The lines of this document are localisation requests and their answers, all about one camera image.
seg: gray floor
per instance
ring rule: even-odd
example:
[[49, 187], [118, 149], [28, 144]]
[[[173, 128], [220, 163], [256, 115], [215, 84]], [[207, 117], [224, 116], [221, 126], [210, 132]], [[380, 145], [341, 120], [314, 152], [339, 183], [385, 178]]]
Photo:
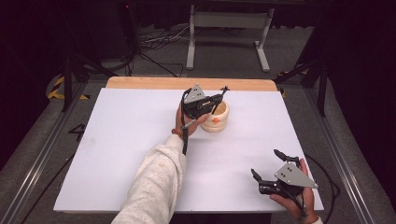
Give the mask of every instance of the gray floor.
[[[309, 37], [312, 29], [271, 29], [264, 46], [268, 62], [271, 67], [270, 73], [261, 70], [256, 51], [253, 48], [253, 41], [260, 36], [260, 31], [245, 30], [239, 35], [230, 35], [219, 30], [207, 30], [196, 36], [195, 64], [192, 71], [184, 70], [183, 77], [229, 77], [229, 78], [275, 78], [281, 71], [290, 70], [304, 43]], [[186, 63], [188, 41], [180, 39], [162, 49], [149, 50], [145, 52], [153, 60], [160, 63]], [[166, 65], [174, 73], [180, 72], [178, 65]], [[120, 70], [118, 74], [124, 76], [125, 71]], [[132, 76], [156, 76], [170, 77], [161, 67], [136, 57]], [[299, 137], [300, 143], [305, 153], [315, 158], [329, 172], [333, 181], [341, 188], [341, 194], [335, 202], [332, 211], [332, 218], [328, 223], [396, 223], [396, 216], [392, 209], [389, 198], [376, 181], [374, 174], [361, 155], [342, 112], [335, 100], [332, 92], [332, 85], [329, 83], [326, 98], [326, 118], [319, 118], [317, 110], [312, 106], [312, 95], [315, 95], [318, 88], [304, 90], [297, 85], [301, 77], [294, 77], [281, 85], [285, 89], [284, 98], [287, 109], [290, 113], [291, 121]], [[78, 100], [70, 113], [70, 117], [65, 119], [64, 127], [60, 130], [59, 138], [53, 143], [50, 157], [39, 174], [35, 187], [27, 201], [22, 202], [17, 210], [15, 223], [21, 223], [22, 218], [33, 206], [35, 199], [44, 190], [57, 173], [65, 160], [69, 158], [78, 148], [77, 135], [68, 133], [69, 130], [80, 123], [87, 124], [92, 112], [94, 102], [98, 92], [106, 85], [104, 76], [92, 76], [89, 83], [84, 87], [83, 93], [91, 96], [90, 100]], [[13, 203], [23, 180], [35, 163], [43, 146], [51, 135], [52, 130], [59, 117], [63, 101], [51, 99], [49, 106], [35, 123], [32, 130], [25, 136], [20, 146], [0, 173], [0, 217], [12, 211], [8, 208]], [[343, 158], [347, 162], [353, 179], [356, 180], [364, 204], [367, 206], [367, 218], [361, 217], [359, 207], [351, 198], [351, 192], [347, 187], [347, 182], [342, 176], [342, 170], [337, 166], [336, 159], [332, 153], [332, 144], [329, 136], [323, 130], [322, 123], [328, 123], [332, 131], [332, 137], [336, 141]], [[319, 182], [319, 193], [324, 202], [325, 210], [319, 214], [326, 218], [331, 205], [331, 190], [326, 176], [311, 161], [307, 160], [312, 169], [313, 176]], [[47, 189], [43, 198], [35, 206], [25, 223], [110, 223], [115, 214], [63, 214], [52, 211], [54, 202], [59, 193], [59, 183], [66, 175], [67, 167], [59, 174], [53, 184]], [[295, 223], [286, 213], [276, 213], [272, 216], [271, 223]]]

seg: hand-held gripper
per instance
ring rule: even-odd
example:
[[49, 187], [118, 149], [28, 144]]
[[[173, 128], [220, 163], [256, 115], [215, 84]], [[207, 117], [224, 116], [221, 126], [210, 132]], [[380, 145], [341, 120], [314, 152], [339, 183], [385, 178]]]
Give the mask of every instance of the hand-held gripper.
[[317, 189], [318, 184], [311, 180], [300, 170], [300, 160], [298, 157], [289, 157], [274, 149], [275, 154], [286, 164], [275, 172], [277, 181], [262, 180], [253, 169], [253, 178], [259, 182], [260, 194], [278, 194], [284, 198], [292, 199], [301, 211], [303, 218], [306, 217], [304, 210], [304, 199], [302, 193], [304, 188]]
[[187, 153], [187, 144], [189, 140], [189, 132], [188, 128], [192, 125], [198, 118], [200, 118], [203, 114], [208, 114], [212, 112], [212, 114], [216, 111], [218, 105], [222, 102], [223, 95], [226, 91], [228, 91], [228, 87], [225, 86], [222, 88], [222, 94], [216, 94], [213, 96], [205, 96], [204, 92], [201, 90], [198, 84], [195, 84], [192, 88], [184, 91], [183, 96], [181, 97], [181, 112], [183, 115], [186, 115], [188, 118], [192, 119], [189, 123], [186, 124], [184, 120], [184, 116], [181, 116], [181, 123], [183, 130], [183, 154]]

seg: white table surface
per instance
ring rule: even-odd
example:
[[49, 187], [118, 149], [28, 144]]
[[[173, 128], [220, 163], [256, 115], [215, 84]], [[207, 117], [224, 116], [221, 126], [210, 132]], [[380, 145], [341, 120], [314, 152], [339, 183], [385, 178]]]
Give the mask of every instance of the white table surface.
[[[146, 153], [175, 126], [184, 90], [101, 89], [54, 206], [62, 212], [119, 212]], [[205, 91], [214, 95], [219, 91]], [[274, 154], [304, 157], [277, 91], [227, 91], [227, 127], [198, 128], [189, 139], [188, 166], [177, 212], [275, 212], [284, 208], [259, 193], [253, 168], [275, 181], [285, 163]], [[323, 210], [318, 191], [315, 207]]]

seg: sweater sleeve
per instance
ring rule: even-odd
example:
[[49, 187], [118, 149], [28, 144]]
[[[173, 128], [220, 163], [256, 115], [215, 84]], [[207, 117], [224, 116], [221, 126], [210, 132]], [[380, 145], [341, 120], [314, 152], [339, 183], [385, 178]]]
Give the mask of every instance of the sweater sleeve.
[[171, 134], [148, 152], [113, 224], [169, 223], [186, 170], [182, 148], [183, 141]]

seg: person's right hand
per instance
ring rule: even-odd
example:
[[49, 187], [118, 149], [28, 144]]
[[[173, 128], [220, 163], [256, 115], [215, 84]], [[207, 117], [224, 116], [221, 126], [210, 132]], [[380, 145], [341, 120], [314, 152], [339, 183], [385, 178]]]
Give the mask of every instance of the person's right hand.
[[[301, 171], [303, 171], [304, 174], [308, 175], [308, 170], [306, 169], [306, 164], [304, 159], [300, 159], [300, 164], [301, 164]], [[304, 197], [304, 205], [306, 208], [305, 212], [307, 214], [307, 218], [304, 221], [304, 224], [310, 224], [316, 222], [318, 220], [318, 216], [314, 210], [314, 202], [315, 202], [314, 192], [312, 191], [311, 188], [304, 188], [302, 197]], [[291, 216], [294, 217], [296, 220], [300, 220], [302, 218], [300, 209], [291, 199], [286, 199], [278, 194], [271, 194], [270, 199], [274, 200], [275, 202], [285, 207], [288, 210], [288, 212], [291, 214]]]

